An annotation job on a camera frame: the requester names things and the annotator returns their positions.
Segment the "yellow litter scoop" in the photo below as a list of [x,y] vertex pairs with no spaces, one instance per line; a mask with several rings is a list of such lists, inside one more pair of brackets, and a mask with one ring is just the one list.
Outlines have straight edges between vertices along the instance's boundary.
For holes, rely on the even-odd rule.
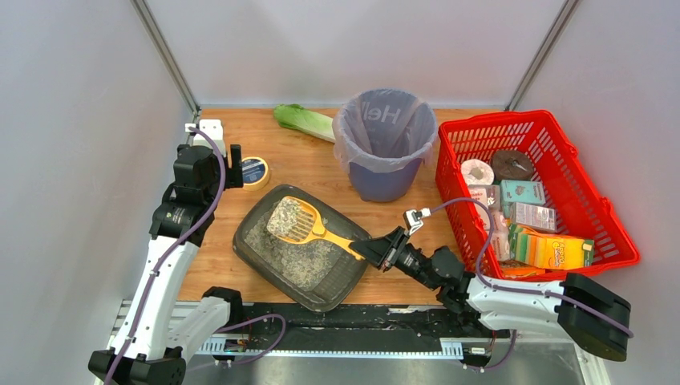
[[352,239],[340,237],[329,231],[320,212],[308,201],[286,196],[276,205],[266,225],[269,233],[292,245],[304,245],[312,241],[328,241],[349,253],[356,260],[364,260],[350,248]]

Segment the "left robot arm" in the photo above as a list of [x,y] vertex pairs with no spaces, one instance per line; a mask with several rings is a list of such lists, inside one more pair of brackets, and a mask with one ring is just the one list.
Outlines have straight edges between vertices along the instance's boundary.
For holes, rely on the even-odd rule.
[[182,144],[174,180],[152,215],[148,255],[131,307],[106,350],[94,351],[89,371],[105,384],[180,384],[188,362],[241,312],[236,290],[212,287],[182,321],[170,326],[176,299],[227,188],[243,185],[241,146],[229,153]]

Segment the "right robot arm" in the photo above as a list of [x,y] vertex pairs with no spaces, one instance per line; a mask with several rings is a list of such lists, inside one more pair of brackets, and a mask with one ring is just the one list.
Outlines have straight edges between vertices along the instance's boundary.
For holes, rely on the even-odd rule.
[[397,269],[434,290],[446,309],[471,315],[489,330],[570,338],[582,350],[613,362],[628,357],[630,303],[585,275],[569,273],[551,282],[490,278],[468,271],[447,246],[426,256],[402,227],[348,247],[376,269]]

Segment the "grey transparent litter box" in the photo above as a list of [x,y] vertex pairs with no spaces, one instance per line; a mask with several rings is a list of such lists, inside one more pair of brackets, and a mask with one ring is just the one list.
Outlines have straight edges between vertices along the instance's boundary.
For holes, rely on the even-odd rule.
[[239,224],[233,236],[233,251],[267,282],[308,310],[332,310],[355,288],[368,264],[328,241],[293,245],[271,234],[266,229],[267,222],[287,196],[314,205],[324,226],[337,235],[353,240],[370,238],[364,228],[317,197],[290,184],[280,184],[266,193]]

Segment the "teal small box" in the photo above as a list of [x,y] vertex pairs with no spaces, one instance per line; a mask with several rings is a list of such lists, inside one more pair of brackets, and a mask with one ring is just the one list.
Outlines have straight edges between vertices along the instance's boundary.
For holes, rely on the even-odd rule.
[[546,203],[544,186],[537,181],[502,180],[500,192],[503,205],[516,202],[530,205],[544,205]]

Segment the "yellow round sponge tin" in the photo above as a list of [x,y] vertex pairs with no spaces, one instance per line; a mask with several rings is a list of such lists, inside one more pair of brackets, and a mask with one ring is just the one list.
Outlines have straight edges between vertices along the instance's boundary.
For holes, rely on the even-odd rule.
[[254,192],[263,189],[269,182],[270,170],[267,162],[258,156],[248,156],[241,161],[243,189]]

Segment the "blue trash bin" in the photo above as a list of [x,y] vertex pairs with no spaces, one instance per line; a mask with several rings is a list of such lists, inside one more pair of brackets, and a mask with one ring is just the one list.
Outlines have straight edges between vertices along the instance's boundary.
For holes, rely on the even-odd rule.
[[363,201],[386,203],[403,197],[413,184],[423,161],[416,159],[393,172],[372,172],[356,163],[349,163],[349,179]]

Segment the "green napa cabbage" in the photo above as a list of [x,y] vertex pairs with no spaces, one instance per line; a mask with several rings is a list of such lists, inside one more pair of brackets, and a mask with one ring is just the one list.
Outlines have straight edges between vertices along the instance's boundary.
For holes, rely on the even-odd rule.
[[273,109],[273,118],[282,128],[303,132],[331,143],[335,142],[333,119],[311,111],[299,104],[279,104]]

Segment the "pink white packet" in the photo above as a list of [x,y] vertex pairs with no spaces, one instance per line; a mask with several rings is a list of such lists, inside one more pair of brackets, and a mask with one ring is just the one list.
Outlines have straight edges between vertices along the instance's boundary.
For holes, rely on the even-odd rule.
[[491,224],[494,226],[491,246],[494,249],[496,258],[499,261],[509,260],[511,255],[508,240],[508,222],[500,208],[500,187],[495,184],[478,184],[469,186],[468,191],[472,199],[482,203],[489,211],[489,213],[486,213],[484,209],[475,205],[476,211],[484,223],[484,230],[488,233]]

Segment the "white toilet paper roll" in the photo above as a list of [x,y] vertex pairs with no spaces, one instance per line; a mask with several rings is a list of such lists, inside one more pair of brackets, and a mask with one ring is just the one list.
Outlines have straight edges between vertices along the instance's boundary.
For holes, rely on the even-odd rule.
[[495,180],[492,167],[479,159],[465,160],[460,171],[466,185],[491,185]]

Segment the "translucent bin liner bag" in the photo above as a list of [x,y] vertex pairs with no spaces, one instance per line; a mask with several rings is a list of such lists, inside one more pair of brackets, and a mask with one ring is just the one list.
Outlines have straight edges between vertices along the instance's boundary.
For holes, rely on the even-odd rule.
[[354,95],[332,120],[334,155],[344,172],[357,164],[388,173],[429,161],[438,142],[435,113],[408,91],[375,88]]

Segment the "grey pink packet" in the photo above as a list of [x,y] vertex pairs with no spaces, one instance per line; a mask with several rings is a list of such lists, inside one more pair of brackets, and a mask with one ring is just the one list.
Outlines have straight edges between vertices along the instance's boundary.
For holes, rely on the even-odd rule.
[[510,206],[510,220],[518,225],[523,225],[544,233],[557,231],[557,212],[555,209],[514,202]]

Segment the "brown round disc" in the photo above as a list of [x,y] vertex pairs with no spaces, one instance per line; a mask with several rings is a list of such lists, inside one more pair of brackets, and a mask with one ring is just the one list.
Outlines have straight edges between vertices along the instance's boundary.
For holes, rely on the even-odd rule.
[[490,165],[498,181],[530,180],[535,167],[530,158],[517,150],[498,150],[491,158]]

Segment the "yellow orange sponge pack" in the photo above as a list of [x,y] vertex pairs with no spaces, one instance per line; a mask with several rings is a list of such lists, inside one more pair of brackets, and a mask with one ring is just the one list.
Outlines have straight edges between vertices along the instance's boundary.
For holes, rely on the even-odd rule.
[[591,266],[594,240],[511,224],[508,230],[510,258],[544,270],[574,270]]

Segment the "red plastic basket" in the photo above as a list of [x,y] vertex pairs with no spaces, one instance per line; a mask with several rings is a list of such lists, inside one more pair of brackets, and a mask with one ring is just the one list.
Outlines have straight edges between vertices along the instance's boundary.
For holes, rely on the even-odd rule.
[[516,262],[546,282],[640,261],[550,112],[447,121],[439,137],[436,184],[468,271],[501,279]]

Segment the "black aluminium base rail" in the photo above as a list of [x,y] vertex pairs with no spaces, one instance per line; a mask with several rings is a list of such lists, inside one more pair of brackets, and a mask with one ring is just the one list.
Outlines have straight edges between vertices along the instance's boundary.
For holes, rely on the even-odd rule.
[[293,303],[247,302],[250,326],[214,334],[201,355],[286,358],[500,360],[510,334],[491,332],[441,306],[340,305],[314,313]]

